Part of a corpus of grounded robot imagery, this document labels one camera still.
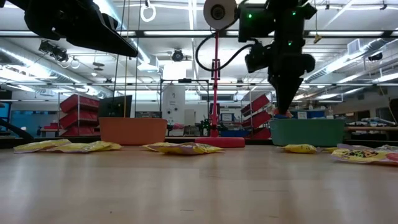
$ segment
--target pipe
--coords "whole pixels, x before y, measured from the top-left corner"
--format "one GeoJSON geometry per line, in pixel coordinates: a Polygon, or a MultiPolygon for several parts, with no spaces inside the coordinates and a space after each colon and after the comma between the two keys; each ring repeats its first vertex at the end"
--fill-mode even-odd
{"type": "MultiPolygon", "coordinates": [[[[58,79],[53,80],[54,82],[64,82],[65,80],[70,80],[73,83],[91,82],[91,80],[83,78],[67,69],[61,68],[56,63],[45,58],[40,58],[38,55],[30,53],[28,50],[25,50],[5,39],[0,39],[0,52],[20,61],[25,66],[27,65],[33,68],[36,72],[55,74],[58,79]]],[[[95,90],[104,93],[106,96],[111,96],[113,94],[112,91],[105,87],[98,86],[94,88],[95,90]]]]}
{"type": "Polygon", "coordinates": [[[375,40],[372,40],[368,42],[360,52],[358,52],[356,55],[349,55],[348,52],[345,52],[341,54],[340,57],[337,59],[331,60],[327,62],[327,65],[322,67],[321,69],[318,69],[316,72],[311,73],[309,76],[304,78],[306,83],[310,83],[324,75],[330,74],[338,69],[341,69],[353,62],[356,61],[356,59],[361,58],[361,57],[366,57],[367,55],[370,55],[378,50],[380,50],[382,47],[387,46],[391,43],[396,41],[396,39],[393,38],[387,38],[387,39],[382,39],[378,38],[375,40]]]}

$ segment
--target monitor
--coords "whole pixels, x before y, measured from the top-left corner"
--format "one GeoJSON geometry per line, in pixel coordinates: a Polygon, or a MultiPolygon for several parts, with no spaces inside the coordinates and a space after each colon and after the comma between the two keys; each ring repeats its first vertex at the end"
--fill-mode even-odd
{"type": "Polygon", "coordinates": [[[124,97],[126,97],[126,117],[130,117],[132,96],[118,96],[99,101],[98,117],[124,117],[124,97]]]}

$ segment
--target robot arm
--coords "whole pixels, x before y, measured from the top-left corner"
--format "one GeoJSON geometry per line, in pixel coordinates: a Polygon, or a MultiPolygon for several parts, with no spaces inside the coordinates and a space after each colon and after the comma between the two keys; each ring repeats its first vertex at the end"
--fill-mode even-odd
{"type": "MultiPolygon", "coordinates": [[[[4,7],[6,0],[0,0],[4,7]]],[[[93,0],[9,0],[25,11],[25,22],[35,34],[51,40],[66,38],[79,47],[137,57],[138,51],[115,29],[118,22],[101,13],[93,0]]]]}

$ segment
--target wooden table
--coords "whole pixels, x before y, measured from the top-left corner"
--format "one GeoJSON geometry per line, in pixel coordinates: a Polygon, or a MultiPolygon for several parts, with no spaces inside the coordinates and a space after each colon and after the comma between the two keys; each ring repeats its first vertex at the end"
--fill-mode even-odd
{"type": "Polygon", "coordinates": [[[398,167],[272,146],[204,156],[0,151],[7,224],[396,223],[398,167]]]}

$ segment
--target red pole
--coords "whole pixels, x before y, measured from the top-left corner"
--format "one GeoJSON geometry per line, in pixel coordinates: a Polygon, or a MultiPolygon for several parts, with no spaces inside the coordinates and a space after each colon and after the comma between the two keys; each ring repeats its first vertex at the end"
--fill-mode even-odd
{"type": "MultiPolygon", "coordinates": [[[[218,32],[216,32],[216,52],[215,52],[215,63],[214,63],[214,69],[217,69],[218,66],[218,32]]],[[[210,136],[211,137],[217,137],[218,136],[218,130],[217,130],[217,78],[218,78],[218,71],[214,71],[214,97],[213,97],[213,119],[212,119],[212,125],[216,126],[216,129],[210,130],[210,136]]]]}

